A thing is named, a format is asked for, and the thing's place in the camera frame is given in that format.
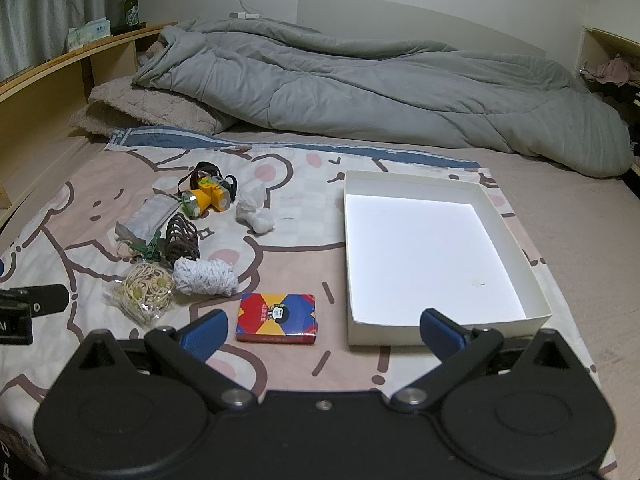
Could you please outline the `grey foil wipes packet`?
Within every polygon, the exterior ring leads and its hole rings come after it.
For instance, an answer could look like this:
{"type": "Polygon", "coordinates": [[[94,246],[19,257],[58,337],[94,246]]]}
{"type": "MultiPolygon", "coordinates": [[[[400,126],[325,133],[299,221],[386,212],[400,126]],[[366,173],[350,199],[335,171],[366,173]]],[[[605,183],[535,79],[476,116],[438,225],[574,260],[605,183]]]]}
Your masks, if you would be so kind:
{"type": "Polygon", "coordinates": [[[148,198],[125,222],[117,222],[115,234],[120,240],[149,244],[155,233],[177,211],[178,200],[165,194],[148,198]]]}

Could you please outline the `wooden bedside shelf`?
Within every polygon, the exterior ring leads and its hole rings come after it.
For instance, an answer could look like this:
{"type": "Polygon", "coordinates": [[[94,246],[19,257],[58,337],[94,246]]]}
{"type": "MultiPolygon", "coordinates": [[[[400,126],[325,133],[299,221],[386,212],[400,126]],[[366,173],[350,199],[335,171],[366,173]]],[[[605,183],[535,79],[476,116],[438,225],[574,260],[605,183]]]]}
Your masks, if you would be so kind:
{"type": "Polygon", "coordinates": [[[137,70],[160,25],[100,39],[1,84],[1,222],[88,144],[70,118],[93,87],[137,70]]]}

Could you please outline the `bag of beige hair ties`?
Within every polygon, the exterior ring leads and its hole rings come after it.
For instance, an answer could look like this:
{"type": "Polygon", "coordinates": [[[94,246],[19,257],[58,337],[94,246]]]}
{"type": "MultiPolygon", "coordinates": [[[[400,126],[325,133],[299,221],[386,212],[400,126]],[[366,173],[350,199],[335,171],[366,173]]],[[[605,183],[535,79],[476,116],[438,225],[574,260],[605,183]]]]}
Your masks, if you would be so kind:
{"type": "Polygon", "coordinates": [[[174,307],[172,275],[156,263],[135,264],[104,292],[105,301],[132,322],[152,328],[174,307]]]}

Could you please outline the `playing card box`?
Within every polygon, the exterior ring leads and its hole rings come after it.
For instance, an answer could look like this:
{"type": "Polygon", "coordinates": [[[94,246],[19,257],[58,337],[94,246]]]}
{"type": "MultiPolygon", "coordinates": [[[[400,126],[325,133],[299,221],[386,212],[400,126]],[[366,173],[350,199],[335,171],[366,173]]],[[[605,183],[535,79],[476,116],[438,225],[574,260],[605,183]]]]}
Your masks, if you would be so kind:
{"type": "Polygon", "coordinates": [[[235,327],[237,341],[314,344],[317,333],[314,295],[242,295],[235,327]]]}

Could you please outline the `yellow headlamp with black strap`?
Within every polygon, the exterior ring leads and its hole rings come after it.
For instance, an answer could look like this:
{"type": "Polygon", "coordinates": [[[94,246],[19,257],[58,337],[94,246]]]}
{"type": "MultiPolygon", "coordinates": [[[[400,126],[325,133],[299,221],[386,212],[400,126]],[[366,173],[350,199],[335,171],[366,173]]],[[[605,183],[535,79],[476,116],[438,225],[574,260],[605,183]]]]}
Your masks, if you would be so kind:
{"type": "Polygon", "coordinates": [[[212,162],[199,162],[178,181],[177,197],[183,213],[191,220],[201,218],[209,209],[224,212],[238,194],[238,179],[226,176],[212,162]]]}

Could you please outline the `brown hair claw clip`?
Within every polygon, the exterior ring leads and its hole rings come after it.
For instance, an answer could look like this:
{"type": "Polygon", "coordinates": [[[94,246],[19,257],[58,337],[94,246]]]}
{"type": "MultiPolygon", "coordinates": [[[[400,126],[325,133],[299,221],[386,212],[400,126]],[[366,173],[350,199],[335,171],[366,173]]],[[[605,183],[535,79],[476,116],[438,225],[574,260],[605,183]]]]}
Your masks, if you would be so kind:
{"type": "Polygon", "coordinates": [[[198,260],[200,245],[198,244],[198,229],[180,212],[176,212],[167,222],[166,234],[158,242],[160,254],[170,265],[181,258],[198,260]]]}

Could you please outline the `grey curtain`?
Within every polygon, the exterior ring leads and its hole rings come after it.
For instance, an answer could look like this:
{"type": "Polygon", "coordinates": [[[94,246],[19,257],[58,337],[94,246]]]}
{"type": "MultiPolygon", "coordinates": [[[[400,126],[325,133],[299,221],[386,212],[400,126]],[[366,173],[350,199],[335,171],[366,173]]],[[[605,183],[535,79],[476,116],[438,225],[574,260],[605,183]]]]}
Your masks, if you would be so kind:
{"type": "Polygon", "coordinates": [[[71,28],[106,17],[106,0],[1,0],[1,78],[62,55],[71,28]]]}

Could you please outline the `green glass bottle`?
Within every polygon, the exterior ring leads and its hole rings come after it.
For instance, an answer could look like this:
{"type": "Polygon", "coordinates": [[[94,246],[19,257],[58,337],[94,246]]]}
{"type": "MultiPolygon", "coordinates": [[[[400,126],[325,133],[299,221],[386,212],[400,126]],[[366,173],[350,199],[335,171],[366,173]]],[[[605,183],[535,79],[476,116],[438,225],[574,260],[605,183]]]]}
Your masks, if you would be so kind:
{"type": "Polygon", "coordinates": [[[124,0],[122,4],[122,22],[126,27],[139,25],[138,0],[124,0]]]}

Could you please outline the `pink clothes on shelf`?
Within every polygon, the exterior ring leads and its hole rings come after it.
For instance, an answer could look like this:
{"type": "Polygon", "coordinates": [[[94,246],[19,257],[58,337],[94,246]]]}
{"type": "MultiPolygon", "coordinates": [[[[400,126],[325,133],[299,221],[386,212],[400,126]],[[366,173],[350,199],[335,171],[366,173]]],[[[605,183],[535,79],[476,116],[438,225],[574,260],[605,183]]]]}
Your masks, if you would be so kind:
{"type": "Polygon", "coordinates": [[[638,86],[640,81],[639,71],[620,55],[597,67],[582,66],[579,73],[587,80],[615,84],[617,87],[624,84],[638,86]]]}

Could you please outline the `white tissue wad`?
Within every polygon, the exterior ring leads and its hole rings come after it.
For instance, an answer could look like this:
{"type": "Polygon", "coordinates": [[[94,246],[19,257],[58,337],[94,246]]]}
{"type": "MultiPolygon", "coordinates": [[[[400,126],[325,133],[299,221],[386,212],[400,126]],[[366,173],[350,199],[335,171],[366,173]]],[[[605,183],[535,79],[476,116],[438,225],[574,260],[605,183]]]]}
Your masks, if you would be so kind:
{"type": "Polygon", "coordinates": [[[265,185],[258,184],[239,190],[236,199],[236,221],[248,226],[256,235],[264,235],[274,229],[274,220],[265,206],[266,198],[265,185]]]}

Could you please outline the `white cardboard box tray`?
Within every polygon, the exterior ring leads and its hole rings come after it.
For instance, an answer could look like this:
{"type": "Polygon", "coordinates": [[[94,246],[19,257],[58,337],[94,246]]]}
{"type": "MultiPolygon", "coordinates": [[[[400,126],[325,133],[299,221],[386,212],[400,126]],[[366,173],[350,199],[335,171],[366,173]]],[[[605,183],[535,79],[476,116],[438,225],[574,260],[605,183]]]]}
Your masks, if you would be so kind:
{"type": "Polygon", "coordinates": [[[420,317],[529,336],[551,318],[524,250],[475,182],[350,170],[344,184],[353,346],[417,346],[420,317]]]}

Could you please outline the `white patterned cloth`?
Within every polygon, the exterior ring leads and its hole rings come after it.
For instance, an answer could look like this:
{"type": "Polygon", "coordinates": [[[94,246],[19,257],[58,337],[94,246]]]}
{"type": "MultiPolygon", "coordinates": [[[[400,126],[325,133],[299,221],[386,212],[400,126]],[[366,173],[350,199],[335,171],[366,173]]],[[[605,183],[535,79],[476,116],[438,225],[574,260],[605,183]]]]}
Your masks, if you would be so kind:
{"type": "Polygon", "coordinates": [[[232,266],[220,259],[179,259],[172,269],[176,289],[186,296],[231,297],[238,291],[239,280],[232,266]]]}

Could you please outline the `beige fleece blanket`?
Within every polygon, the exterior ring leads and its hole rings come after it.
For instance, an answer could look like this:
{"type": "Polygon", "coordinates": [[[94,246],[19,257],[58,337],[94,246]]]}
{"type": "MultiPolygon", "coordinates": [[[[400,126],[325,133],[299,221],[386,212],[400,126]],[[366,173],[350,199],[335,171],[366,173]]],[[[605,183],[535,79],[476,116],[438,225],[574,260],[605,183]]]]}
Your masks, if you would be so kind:
{"type": "Polygon", "coordinates": [[[136,86],[122,77],[94,87],[88,104],[70,118],[70,125],[109,138],[116,128],[164,126],[213,136],[235,119],[179,93],[136,86]]]}

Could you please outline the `cream wall shelf unit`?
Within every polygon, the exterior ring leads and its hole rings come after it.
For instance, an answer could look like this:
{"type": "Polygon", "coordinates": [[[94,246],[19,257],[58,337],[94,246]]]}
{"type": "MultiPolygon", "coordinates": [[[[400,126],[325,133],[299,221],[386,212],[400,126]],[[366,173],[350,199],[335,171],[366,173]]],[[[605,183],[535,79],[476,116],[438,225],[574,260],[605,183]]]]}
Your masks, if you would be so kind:
{"type": "Polygon", "coordinates": [[[639,43],[626,37],[606,32],[603,29],[587,27],[582,33],[582,45],[579,49],[576,73],[577,77],[591,91],[625,90],[634,93],[639,92],[639,86],[624,84],[617,87],[615,84],[600,84],[600,82],[587,80],[580,73],[582,66],[597,67],[600,64],[611,61],[616,55],[620,55],[639,70],[639,43]]]}

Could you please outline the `grey duvet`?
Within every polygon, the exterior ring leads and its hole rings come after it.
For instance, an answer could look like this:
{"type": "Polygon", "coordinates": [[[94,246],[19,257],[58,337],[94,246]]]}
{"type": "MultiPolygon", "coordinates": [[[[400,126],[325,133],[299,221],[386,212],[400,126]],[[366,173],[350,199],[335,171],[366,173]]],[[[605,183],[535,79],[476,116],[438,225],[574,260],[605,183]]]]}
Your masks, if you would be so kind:
{"type": "Polygon", "coordinates": [[[165,27],[134,74],[270,129],[542,157],[587,177],[632,165],[620,115],[557,62],[431,40],[344,39],[260,18],[165,27]]]}

